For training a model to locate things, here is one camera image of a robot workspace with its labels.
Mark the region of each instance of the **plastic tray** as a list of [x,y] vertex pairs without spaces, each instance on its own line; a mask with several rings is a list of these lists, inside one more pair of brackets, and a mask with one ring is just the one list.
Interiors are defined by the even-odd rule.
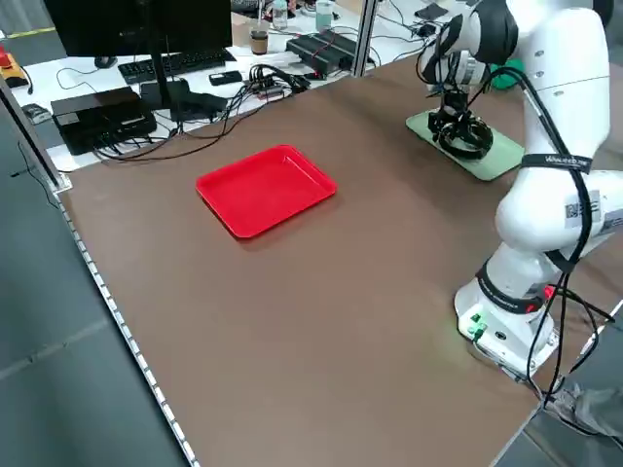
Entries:
[[331,197],[337,185],[292,146],[207,173],[197,191],[238,238],[251,238]]

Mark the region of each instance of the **desk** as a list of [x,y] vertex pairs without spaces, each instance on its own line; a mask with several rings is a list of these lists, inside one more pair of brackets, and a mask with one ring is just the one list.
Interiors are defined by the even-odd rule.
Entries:
[[[480,183],[406,129],[430,105],[413,66],[278,102],[188,158],[86,167],[61,195],[202,465],[480,467],[535,407],[469,353],[452,305],[498,246],[512,177]],[[523,140],[512,95],[476,111]],[[195,180],[279,143],[339,192],[238,242]],[[196,145],[179,138],[161,154]],[[572,287],[613,307],[621,260],[618,237]],[[588,329],[569,319],[571,356]]]
[[[410,4],[409,2],[404,2],[402,0],[399,0],[398,4],[403,7],[403,3],[405,5],[402,9],[405,12],[411,12],[411,10],[415,8],[414,5]],[[398,20],[399,15],[397,14],[397,12],[393,11],[392,8],[393,7],[391,6],[384,6],[382,10],[382,15],[386,18]],[[356,40],[356,33],[354,33],[354,31],[350,28],[358,28],[359,15],[351,12],[348,8],[341,7],[339,5],[336,7],[336,12],[338,12],[341,17],[338,21],[335,21],[335,30],[338,33],[344,33],[352,40]],[[216,88],[210,84],[210,82],[207,80],[207,76],[211,73],[234,69],[240,70],[244,74],[247,73],[248,69],[255,63],[256,57],[251,53],[247,43],[248,28],[245,25],[247,19],[238,15],[232,15],[232,18],[233,39],[235,45],[230,48],[230,52],[236,57],[238,61],[230,62],[224,68],[215,68],[212,70],[203,70],[201,72],[186,73],[180,75],[180,78],[184,78],[189,82],[192,91],[209,92],[223,97],[231,97],[236,94],[240,85],[227,85]],[[314,13],[309,13],[305,10],[301,10],[298,12],[296,18],[289,20],[288,26],[289,27],[287,31],[289,33],[306,34],[315,32]],[[379,18],[377,20],[377,24],[375,25],[375,35],[402,38],[391,39],[386,37],[379,37],[373,40],[373,47],[375,51],[379,53],[382,63],[388,63],[392,61],[397,55],[413,52],[421,46],[421,42],[411,41],[410,33],[406,29],[396,23],[390,22],[382,18]],[[285,44],[289,39],[291,39],[291,36],[278,33],[271,34],[271,38],[269,41],[269,52],[284,51]],[[371,53],[371,56],[374,59],[377,59],[375,53]],[[139,55],[136,59],[140,60],[146,58],[148,58],[147,55]],[[133,56],[123,56],[119,58],[120,63],[127,63],[133,60]],[[92,90],[86,85],[79,86],[72,90],[62,89],[56,81],[55,77],[56,73],[63,68],[74,68],[79,71],[91,71],[93,70],[92,58],[71,57],[27,66],[26,69],[35,83],[34,93],[32,95],[27,94],[26,88],[15,90],[14,95],[19,105],[23,106],[29,103],[37,103],[49,110],[52,110],[51,102],[54,100],[60,100],[92,92]],[[284,68],[284,70],[291,73],[307,73],[312,71],[305,66]],[[328,80],[328,82],[336,81],[343,76],[346,76],[346,74],[343,74],[340,77],[330,79]],[[79,73],[72,72],[71,70],[65,70],[60,74],[59,79],[67,88],[86,82],[89,83],[89,85],[91,85],[91,87],[93,87],[97,91],[112,90],[124,87],[126,85],[126,82],[124,81],[121,73],[119,73],[119,70],[116,66],[107,70],[100,70],[91,75],[81,75]],[[327,82],[312,82],[312,86],[319,87],[326,83]],[[134,89],[134,91],[139,92],[138,86],[133,86],[132,88]],[[248,99],[242,105],[240,111],[248,111],[253,108],[257,108],[262,104],[263,101],[253,97]],[[173,123],[167,119],[167,117],[169,117],[169,113],[167,111],[159,112],[159,114],[160,115],[157,115],[157,120],[160,124],[158,129],[152,133],[152,136],[164,137],[168,134],[166,128],[173,127]],[[51,126],[53,126],[54,124],[46,123],[44,125],[48,127],[50,133],[53,135],[52,138],[44,137],[44,144],[47,143],[47,147],[49,150],[48,152],[50,153],[50,156],[58,169],[64,171],[72,171],[76,168],[99,162],[99,158],[93,153],[87,153],[76,157],[70,155],[66,146],[64,144],[60,144],[61,141],[59,136],[57,135],[57,131],[55,131],[55,128],[51,128]],[[185,125],[185,127],[193,128],[203,125],[207,125],[207,122],[198,125],[187,124]],[[120,149],[130,151],[131,148],[132,146],[127,145],[126,147],[122,146]]]

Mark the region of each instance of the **bottle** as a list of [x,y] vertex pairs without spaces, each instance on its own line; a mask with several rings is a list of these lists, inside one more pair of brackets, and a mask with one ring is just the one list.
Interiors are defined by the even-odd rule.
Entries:
[[333,2],[318,0],[315,2],[315,28],[318,32],[331,28],[333,20]]
[[288,3],[286,0],[274,0],[273,26],[275,29],[285,29],[288,27]]

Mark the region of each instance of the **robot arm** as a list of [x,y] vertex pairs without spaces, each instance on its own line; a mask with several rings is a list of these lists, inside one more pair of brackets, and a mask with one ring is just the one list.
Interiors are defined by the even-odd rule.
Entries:
[[[443,124],[465,110],[467,91],[458,98],[457,90],[481,83],[487,77],[485,64],[503,64],[511,56],[523,61],[568,152],[583,162],[593,211],[582,252],[586,254],[623,225],[623,175],[590,171],[609,133],[609,63],[602,22],[591,10],[562,3],[483,0],[452,19],[422,53],[418,72],[441,90],[436,115]],[[526,154],[543,164],[520,169],[496,213],[501,245],[455,298],[460,332],[517,377],[526,377],[527,368],[536,371],[558,345],[550,317],[543,318],[541,334],[537,332],[550,298],[547,284],[564,268],[550,253],[568,258],[582,231],[576,185],[567,170],[556,167],[556,144],[543,128],[533,99],[526,93],[524,101]]]

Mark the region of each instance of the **cup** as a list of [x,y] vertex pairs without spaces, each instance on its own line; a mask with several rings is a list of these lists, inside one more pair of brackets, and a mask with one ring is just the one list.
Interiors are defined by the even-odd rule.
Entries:
[[318,0],[315,2],[315,28],[318,32],[331,28],[333,21],[333,2]]
[[256,55],[264,55],[269,50],[269,30],[264,22],[251,25],[251,51]]

